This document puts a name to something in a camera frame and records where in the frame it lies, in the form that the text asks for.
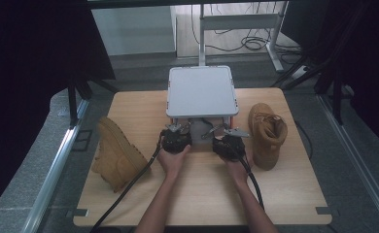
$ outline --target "human arm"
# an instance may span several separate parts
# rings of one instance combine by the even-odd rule
[[[249,161],[248,164],[254,164],[252,161],[252,154],[249,151],[247,152],[247,159]],[[250,227],[250,232],[278,232],[271,219],[259,205],[253,192],[248,187],[248,175],[241,162],[231,162],[225,159],[223,159],[223,161],[231,176],[235,189],[240,196],[244,214]]]
[[[165,179],[138,223],[135,233],[163,232],[172,191],[180,175],[185,156],[189,151],[190,146],[186,146],[184,150],[178,154],[170,154],[165,150],[159,152],[157,159],[165,172]]]

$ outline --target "tan work boot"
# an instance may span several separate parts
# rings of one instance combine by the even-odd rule
[[[282,117],[274,115],[268,105],[258,103],[250,110],[248,126],[253,135],[254,163],[264,170],[271,170],[287,137],[286,123]]]
[[[91,170],[101,174],[114,192],[119,192],[147,165],[147,159],[109,118],[99,119],[98,130],[101,136],[99,153]]]

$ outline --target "wooden tabletop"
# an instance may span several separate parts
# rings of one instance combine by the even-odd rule
[[[233,126],[248,129],[248,113],[258,103],[268,104],[283,117],[289,134],[280,150],[277,165],[270,171],[253,168],[265,211],[274,224],[328,224],[331,215],[319,215],[317,208],[327,203],[306,150],[298,135],[283,92],[278,88],[235,90],[239,114]],[[167,91],[119,92],[108,117],[116,122],[128,138],[149,160],[155,150],[159,132],[170,123],[166,116]],[[252,139],[244,139],[246,148]],[[103,225],[137,225],[161,185],[164,172],[157,161],[106,218]],[[86,216],[74,216],[79,226],[93,225],[115,202],[114,193],[99,174],[89,171],[78,209]],[[239,197],[224,163],[209,145],[194,145],[186,158],[174,190],[167,225],[244,225]]]

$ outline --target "black controller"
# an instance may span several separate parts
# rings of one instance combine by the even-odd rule
[[[181,134],[180,130],[175,132],[169,129],[165,130],[164,138],[162,140],[162,147],[165,151],[179,153],[183,151],[187,145],[192,145],[190,132]]]
[[[221,140],[213,138],[213,152],[235,162],[245,156],[245,145],[240,137],[225,135]]]

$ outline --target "white box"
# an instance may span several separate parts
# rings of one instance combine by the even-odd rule
[[[229,67],[180,67],[169,71],[169,117],[232,117],[238,111]]]

